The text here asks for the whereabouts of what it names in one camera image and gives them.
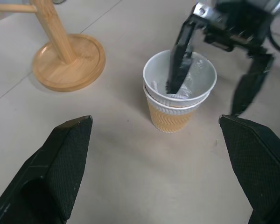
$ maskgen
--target white floor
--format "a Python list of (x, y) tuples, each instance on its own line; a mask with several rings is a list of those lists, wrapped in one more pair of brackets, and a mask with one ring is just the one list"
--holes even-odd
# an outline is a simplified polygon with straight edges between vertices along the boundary
[[(173, 46), (194, 2), (68, 0), (57, 6), (69, 33), (94, 36), (106, 52), (100, 78), (70, 93), (47, 90), (31, 72), (35, 52), (47, 41), (35, 16), (0, 21), (0, 195), (55, 126), (92, 115), (85, 174), (69, 224), (246, 224), (252, 209), (218, 124), (249, 67), (245, 53), (222, 52), (196, 36), (196, 51), (214, 63), (219, 77), (179, 133), (154, 128), (142, 91), (146, 61)], [(242, 117), (280, 136), (280, 54), (276, 57)]]

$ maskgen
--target round wooden base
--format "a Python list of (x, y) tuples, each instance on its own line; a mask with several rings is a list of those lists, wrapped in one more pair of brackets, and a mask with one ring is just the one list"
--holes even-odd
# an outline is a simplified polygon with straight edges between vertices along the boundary
[(69, 40), (77, 55), (72, 63), (61, 61), (50, 42), (33, 59), (33, 72), (48, 89), (60, 92), (82, 89), (96, 80), (105, 67), (105, 52), (96, 39), (84, 34), (72, 34)]

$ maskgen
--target robotic arm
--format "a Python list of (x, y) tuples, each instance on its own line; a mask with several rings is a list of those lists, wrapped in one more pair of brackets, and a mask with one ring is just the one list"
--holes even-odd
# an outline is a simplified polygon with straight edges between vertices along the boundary
[(240, 115), (259, 92), (273, 64), (274, 57), (263, 43), (279, 12), (280, 0), (217, 0), (214, 7), (196, 4), (171, 51), (167, 92), (176, 94), (180, 89), (192, 63), (192, 37), (196, 29), (202, 29), (204, 42), (227, 52), (240, 47), (253, 59), (234, 94), (231, 114)]

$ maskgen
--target wooden stand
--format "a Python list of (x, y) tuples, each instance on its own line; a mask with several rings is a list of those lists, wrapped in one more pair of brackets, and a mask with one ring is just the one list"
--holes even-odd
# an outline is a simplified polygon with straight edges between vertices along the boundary
[(35, 13), (50, 42), (33, 59), (38, 81), (54, 91), (75, 91), (91, 84), (102, 73), (105, 53), (94, 38), (67, 35), (52, 0), (30, 0), (31, 5), (0, 4), (0, 11)]

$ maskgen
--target white paper cup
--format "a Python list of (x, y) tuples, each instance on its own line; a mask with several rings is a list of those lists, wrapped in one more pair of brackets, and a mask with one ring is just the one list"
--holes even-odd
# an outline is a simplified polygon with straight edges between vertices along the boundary
[(171, 107), (163, 105), (153, 99), (149, 95), (144, 83), (143, 90), (147, 98), (150, 117), (154, 126), (160, 131), (166, 133), (174, 133), (183, 129), (190, 120), (194, 110), (196, 110), (199, 105), (209, 96), (207, 94), (200, 102), (191, 106)]
[[(184, 82), (192, 92), (191, 97), (189, 99), (167, 97), (165, 87), (169, 64), (170, 50), (165, 50), (153, 56), (143, 70), (143, 80), (148, 93), (161, 104), (173, 107), (194, 105), (209, 95), (216, 84), (217, 72), (213, 64), (202, 55), (193, 53), (193, 63), (189, 71), (191, 79)], [(154, 81), (158, 83), (158, 91), (154, 89)]]

